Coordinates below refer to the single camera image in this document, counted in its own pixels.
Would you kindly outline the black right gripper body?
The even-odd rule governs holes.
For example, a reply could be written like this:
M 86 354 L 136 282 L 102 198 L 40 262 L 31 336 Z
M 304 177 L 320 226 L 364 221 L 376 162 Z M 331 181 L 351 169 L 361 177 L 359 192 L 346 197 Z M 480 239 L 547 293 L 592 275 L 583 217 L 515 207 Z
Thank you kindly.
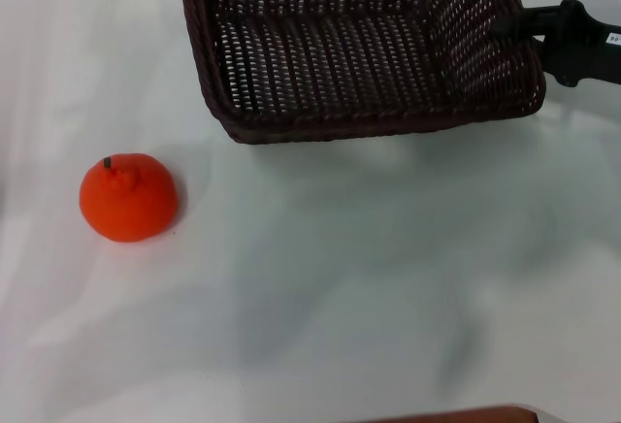
M 620 82 L 620 27 L 590 16 L 577 0 L 563 0 L 558 6 L 534 9 L 541 24 L 536 33 L 543 71 L 566 87 L 592 79 Z

